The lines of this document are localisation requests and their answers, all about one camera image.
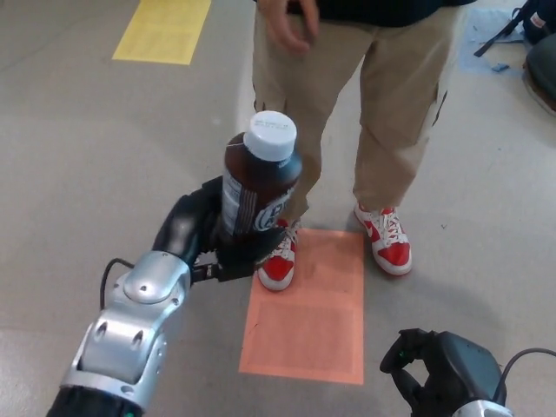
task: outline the cable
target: cable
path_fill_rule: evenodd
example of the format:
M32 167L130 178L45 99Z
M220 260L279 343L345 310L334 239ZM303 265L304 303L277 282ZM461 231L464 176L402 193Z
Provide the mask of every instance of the cable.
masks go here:
M496 387L496 391L494 391L493 401L496 402L497 404L500 404L501 406L505 406L505 404L502 404L501 403L502 401L500 400L500 394L502 392L502 387L504 387L504 384L506 383L507 376L510 373L510 371L512 370L513 365L515 365L515 362L517 362L519 358L521 358L522 356L525 356L526 354L550 354L551 356L556 357L556 352L554 352L553 350L550 350L550 349L544 349L542 347L532 347L530 349L525 349L525 350L522 350L521 352L518 352L517 354L515 354L513 356L513 358L510 359L510 361L507 363L506 367L504 368L504 372L502 373L502 376L500 377L500 382L498 383L498 386Z
M108 281L108 275L110 274L112 267L117 263L129 269L133 269L135 267L133 263L120 258L114 258L112 261L108 262L108 265L106 265L106 268L104 269L103 280L101 281L101 311L104 310L104 307L106 306L106 282Z

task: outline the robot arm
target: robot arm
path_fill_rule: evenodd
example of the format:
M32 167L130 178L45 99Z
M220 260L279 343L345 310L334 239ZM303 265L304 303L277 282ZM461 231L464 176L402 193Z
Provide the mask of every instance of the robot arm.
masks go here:
M193 283L251 275L283 239L280 228L229 247L215 237L222 179L182 197L152 250L114 284L89 326L47 417L140 417ZM212 262L195 263L202 252Z
M423 387L404 369L415 360L423 361L429 373ZM457 334L402 330L381 371L392 375L412 417L513 417L505 407L505 384L499 388L498 362Z

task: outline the red and white sneaker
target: red and white sneaker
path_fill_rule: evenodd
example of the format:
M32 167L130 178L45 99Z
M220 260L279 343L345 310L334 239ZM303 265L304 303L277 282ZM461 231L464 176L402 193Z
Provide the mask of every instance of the red and white sneaker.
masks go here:
M373 257L379 266L390 275L409 273L412 267L411 246L395 208L365 211L357 204L354 212L371 238Z
M264 265L255 272L261 284L271 291L283 291L294 278L297 231L301 226L299 221L294 222L290 227L286 222L280 221L278 224L288 228L286 238Z

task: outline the orange paper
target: orange paper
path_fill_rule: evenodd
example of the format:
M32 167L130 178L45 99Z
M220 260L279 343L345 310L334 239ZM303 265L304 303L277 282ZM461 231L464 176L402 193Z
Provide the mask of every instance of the orange paper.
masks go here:
M290 287L253 280L240 372L362 385L363 275L362 235L303 229Z

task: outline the pant leg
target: pant leg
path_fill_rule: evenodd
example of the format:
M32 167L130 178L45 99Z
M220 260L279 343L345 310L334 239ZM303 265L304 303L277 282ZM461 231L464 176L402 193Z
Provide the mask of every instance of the pant leg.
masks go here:
M301 19L290 17L301 30ZM372 33L355 27L321 23L307 55L291 56L268 39L264 18L255 18L253 85L255 109L281 111L298 129L297 151L303 161L300 181L283 217L300 218L307 194L321 176L321 136L338 95L372 42Z
M380 29L361 71L361 136L354 195L366 209L400 205L447 97L466 7Z

